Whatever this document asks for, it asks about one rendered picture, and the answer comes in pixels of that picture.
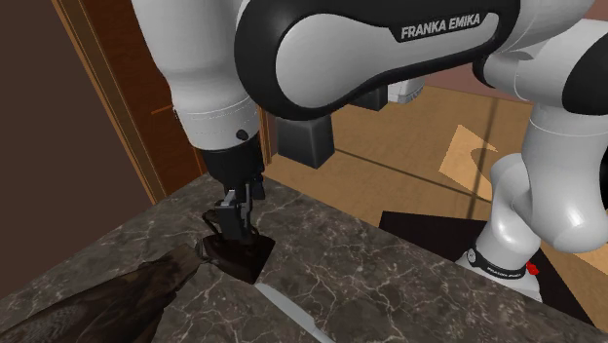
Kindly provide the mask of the brown wooden door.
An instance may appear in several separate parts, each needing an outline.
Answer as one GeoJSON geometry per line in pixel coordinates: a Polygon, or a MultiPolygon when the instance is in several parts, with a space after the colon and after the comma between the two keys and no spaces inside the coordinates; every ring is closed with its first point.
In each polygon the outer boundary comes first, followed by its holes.
{"type": "Polygon", "coordinates": [[[172,112],[131,0],[51,0],[154,204],[206,172],[172,112]]]}

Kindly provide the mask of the grey knife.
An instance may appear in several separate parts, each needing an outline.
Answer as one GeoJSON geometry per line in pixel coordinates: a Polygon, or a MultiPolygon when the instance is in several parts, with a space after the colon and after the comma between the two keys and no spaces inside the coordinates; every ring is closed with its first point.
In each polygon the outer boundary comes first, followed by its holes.
{"type": "Polygon", "coordinates": [[[336,343],[322,330],[316,327],[315,320],[299,305],[271,286],[262,283],[254,285],[268,300],[270,300],[284,314],[290,317],[306,332],[311,334],[319,343],[336,343]]]}

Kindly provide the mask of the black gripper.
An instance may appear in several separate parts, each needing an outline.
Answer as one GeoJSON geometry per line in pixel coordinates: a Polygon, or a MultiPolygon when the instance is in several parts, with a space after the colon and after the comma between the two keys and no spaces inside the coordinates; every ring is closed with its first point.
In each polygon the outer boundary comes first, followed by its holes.
{"type": "Polygon", "coordinates": [[[246,196],[245,226],[252,238],[257,240],[259,231],[251,223],[252,199],[265,199],[262,176],[264,165],[259,134],[234,147],[202,150],[201,154],[209,175],[223,185],[226,194],[224,199],[217,201],[214,206],[222,237],[225,240],[242,240],[245,237],[238,198],[242,200],[246,196]]]}

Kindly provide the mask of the dark brown flat iron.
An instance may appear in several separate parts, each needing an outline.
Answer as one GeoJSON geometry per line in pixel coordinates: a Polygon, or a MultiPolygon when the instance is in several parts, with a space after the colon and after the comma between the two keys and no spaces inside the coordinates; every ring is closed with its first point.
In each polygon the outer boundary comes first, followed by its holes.
{"type": "Polygon", "coordinates": [[[215,224],[219,223],[215,210],[207,210],[202,215],[202,219],[213,232],[196,245],[196,249],[203,255],[203,259],[231,277],[254,285],[276,242],[267,236],[260,235],[255,227],[252,228],[253,243],[251,245],[242,245],[235,240],[225,240],[215,227],[215,224]]]}

